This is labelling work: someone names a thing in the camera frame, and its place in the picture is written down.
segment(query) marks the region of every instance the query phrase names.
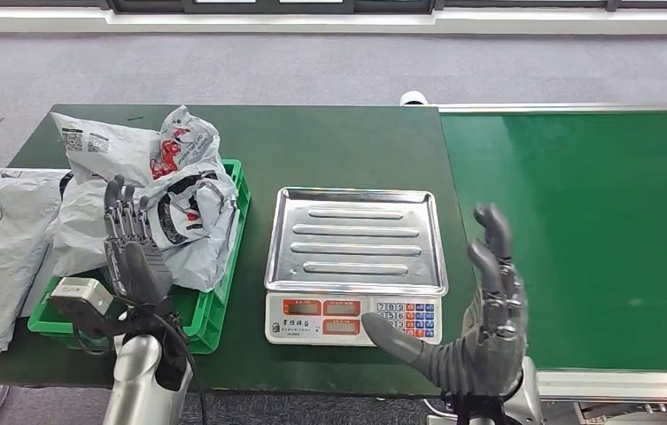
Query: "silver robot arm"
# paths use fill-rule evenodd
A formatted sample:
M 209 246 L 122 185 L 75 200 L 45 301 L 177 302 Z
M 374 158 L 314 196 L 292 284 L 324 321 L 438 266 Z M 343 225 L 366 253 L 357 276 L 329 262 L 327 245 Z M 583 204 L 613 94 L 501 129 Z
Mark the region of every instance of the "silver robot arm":
M 364 314 L 362 325 L 375 345 L 443 391 L 458 423 L 483 418 L 496 425 L 540 424 L 536 369 L 525 357 L 528 304 L 512 261 L 510 226 L 492 204 L 477 206 L 474 217 L 485 228 L 485 240 L 469 244 L 469 258 L 481 280 L 463 316 L 460 339 L 425 343 L 376 313 Z
M 99 281 L 72 277 L 60 282 L 50 302 L 73 321 L 78 338 L 82 331 L 109 340 L 106 352 L 91 352 L 81 341 L 83 350 L 96 355 L 116 350 L 104 425 L 177 425 L 195 363 L 168 296 L 173 277 L 152 238 L 148 200 L 136 204 L 134 192 L 119 175 L 105 192 L 104 247 L 116 296 Z M 106 315 L 113 300 L 128 307 L 118 318 Z M 205 397 L 195 384 L 207 423 Z

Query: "scale display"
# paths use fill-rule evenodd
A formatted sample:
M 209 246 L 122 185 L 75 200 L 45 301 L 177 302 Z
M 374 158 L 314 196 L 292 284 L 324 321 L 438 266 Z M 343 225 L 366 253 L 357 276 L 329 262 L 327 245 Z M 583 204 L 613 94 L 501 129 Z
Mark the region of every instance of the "scale display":
M 266 339 L 272 344 L 373 345 L 361 315 L 382 315 L 396 329 L 438 344 L 442 340 L 439 297 L 371 297 L 268 293 Z

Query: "gray carpet floor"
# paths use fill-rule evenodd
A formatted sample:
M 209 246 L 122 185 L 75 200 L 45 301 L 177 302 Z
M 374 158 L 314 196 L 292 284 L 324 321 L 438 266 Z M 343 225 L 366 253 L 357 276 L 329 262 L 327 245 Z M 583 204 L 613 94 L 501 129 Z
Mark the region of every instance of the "gray carpet floor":
M 56 103 L 396 104 L 412 89 L 432 103 L 667 102 L 667 38 L 0 35 L 0 166 Z M 13 388 L 0 425 L 99 423 L 107 398 Z M 209 403 L 228 424 L 417 424 L 427 412 L 372 398 Z M 182 423 L 198 421 L 190 398 Z

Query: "weighing scale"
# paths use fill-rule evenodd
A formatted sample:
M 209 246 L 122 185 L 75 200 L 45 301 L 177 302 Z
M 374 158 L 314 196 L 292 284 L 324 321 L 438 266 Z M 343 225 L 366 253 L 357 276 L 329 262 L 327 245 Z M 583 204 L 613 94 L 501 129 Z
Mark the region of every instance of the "weighing scale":
M 448 287 L 435 197 L 279 190 L 265 286 L 272 344 L 374 346 L 361 325 L 368 312 L 439 343 Z

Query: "green table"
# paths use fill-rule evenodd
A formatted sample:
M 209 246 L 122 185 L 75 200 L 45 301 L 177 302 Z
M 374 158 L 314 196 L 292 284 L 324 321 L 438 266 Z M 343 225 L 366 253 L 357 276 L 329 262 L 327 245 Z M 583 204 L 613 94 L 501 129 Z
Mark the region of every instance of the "green table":
M 173 108 L 53 110 L 158 128 Z M 221 344 L 198 357 L 200 381 L 216 390 L 435 394 L 378 350 L 272 345 L 262 327 L 279 188 L 426 189 L 437 199 L 450 282 L 445 341 L 459 335 L 475 285 L 465 247 L 480 229 L 470 208 L 493 201 L 514 227 L 542 396 L 667 398 L 667 112 L 606 109 L 191 107 L 221 131 L 221 155 L 242 161 L 252 192 Z M 49 118 L 11 165 L 66 166 Z M 111 384 L 110 359 L 69 351 L 26 325 L 18 322 L 0 354 L 0 382 Z

